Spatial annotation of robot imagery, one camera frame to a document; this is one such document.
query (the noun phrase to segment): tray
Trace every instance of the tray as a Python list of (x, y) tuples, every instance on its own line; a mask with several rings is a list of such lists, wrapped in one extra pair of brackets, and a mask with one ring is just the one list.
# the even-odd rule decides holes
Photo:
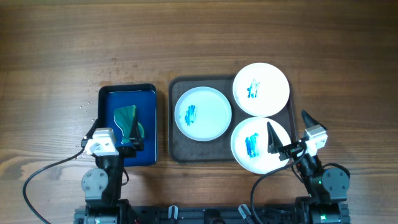
[[(231, 152), (231, 135), (234, 128), (244, 119), (251, 118), (235, 102), (232, 85), (235, 75), (215, 76), (189, 76), (177, 77), (169, 85), (169, 154), (178, 163), (204, 163), (204, 162), (233, 162), (234, 156)], [(194, 141), (186, 137), (178, 129), (174, 120), (174, 108), (178, 99), (188, 90), (208, 86), (214, 88), (228, 99), (232, 108), (232, 120), (228, 129), (220, 137), (207, 142)], [(289, 134), (292, 141), (296, 140), (296, 129), (294, 124), (294, 111), (292, 102), (292, 88), (290, 86), (290, 97), (285, 107), (270, 119), (277, 121)]]
[[(98, 93), (98, 126), (112, 128), (116, 139), (122, 131), (116, 126), (113, 111), (123, 106), (137, 106), (138, 122), (144, 127), (144, 150), (135, 158), (126, 158), (125, 166), (149, 166), (157, 161), (156, 87), (153, 84), (104, 86)], [(116, 141), (116, 147), (122, 146)]]

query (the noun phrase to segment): blue paint stain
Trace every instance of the blue paint stain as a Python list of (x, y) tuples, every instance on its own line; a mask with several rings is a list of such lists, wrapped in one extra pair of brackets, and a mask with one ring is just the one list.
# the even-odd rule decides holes
[(259, 88), (260, 83), (256, 82), (256, 79), (253, 79), (253, 81), (251, 82), (250, 87), (248, 88), (248, 98), (257, 98), (257, 90)]
[(195, 122), (197, 119), (197, 107), (195, 105), (191, 105), (188, 107), (187, 115), (185, 115), (185, 122), (188, 126)]
[(250, 158), (256, 157), (259, 155), (259, 151), (257, 150), (257, 137), (259, 136), (258, 133), (254, 133), (252, 136), (247, 137), (246, 142), (246, 149), (248, 150), (248, 155)]

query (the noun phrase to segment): wooden surface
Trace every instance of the wooden surface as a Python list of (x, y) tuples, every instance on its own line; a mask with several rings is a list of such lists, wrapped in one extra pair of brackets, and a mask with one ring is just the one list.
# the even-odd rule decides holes
[[(396, 223), (397, 9), (357, 1), (0, 7), (0, 223), (39, 223), (22, 184), (79, 151), (105, 85), (153, 83), (160, 93), (159, 161), (127, 168), (122, 198), (133, 205), (249, 203), (258, 176), (238, 164), (169, 159), (165, 101), (176, 76), (235, 74), (253, 62), (285, 73), (298, 118), (306, 109), (328, 126), (319, 156), (351, 171), (353, 223)], [(92, 167), (85, 156), (40, 174), (28, 186), (31, 202), (52, 223), (71, 223), (85, 205), (80, 180)], [(259, 185), (256, 203), (301, 195), (304, 186), (287, 170)]]

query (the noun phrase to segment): green sponge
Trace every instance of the green sponge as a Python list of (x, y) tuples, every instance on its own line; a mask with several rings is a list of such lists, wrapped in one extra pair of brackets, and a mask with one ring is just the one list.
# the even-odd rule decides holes
[[(130, 132), (131, 132), (131, 126), (133, 123), (134, 119), (137, 119), (136, 117), (137, 114), (137, 106), (132, 105), (132, 106), (125, 106), (122, 108), (115, 109), (113, 112), (113, 119), (116, 125), (122, 130), (122, 144), (127, 144), (130, 143)], [(141, 135), (141, 138), (144, 138), (144, 127), (137, 122), (138, 124), (138, 130), (139, 134)]]

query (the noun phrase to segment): plate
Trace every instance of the plate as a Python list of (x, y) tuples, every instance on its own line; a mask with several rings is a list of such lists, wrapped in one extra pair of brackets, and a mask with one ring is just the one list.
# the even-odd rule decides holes
[(232, 111), (227, 98), (210, 87), (196, 87), (178, 99), (174, 119), (179, 130), (196, 141), (220, 137), (231, 123)]
[(268, 153), (267, 122), (270, 122), (284, 146), (290, 144), (286, 130), (269, 118), (248, 118), (240, 122), (231, 136), (231, 150), (237, 162), (248, 171), (266, 174), (286, 165), (279, 153)]
[(253, 63), (242, 68), (234, 79), (232, 91), (239, 107), (258, 117), (278, 113), (290, 94), (285, 75), (268, 63)]

